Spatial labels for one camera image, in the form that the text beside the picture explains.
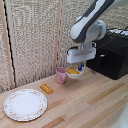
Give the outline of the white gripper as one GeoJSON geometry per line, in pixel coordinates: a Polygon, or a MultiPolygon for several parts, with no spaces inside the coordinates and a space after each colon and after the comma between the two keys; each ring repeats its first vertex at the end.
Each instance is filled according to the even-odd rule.
{"type": "MultiPolygon", "coordinates": [[[[85,61],[93,59],[96,55],[96,44],[94,42],[87,42],[85,49],[81,50],[78,47],[71,47],[67,50],[67,62],[68,63],[82,63],[82,71],[85,68],[85,61]]],[[[81,64],[78,63],[78,70],[81,71],[81,64]]]]}

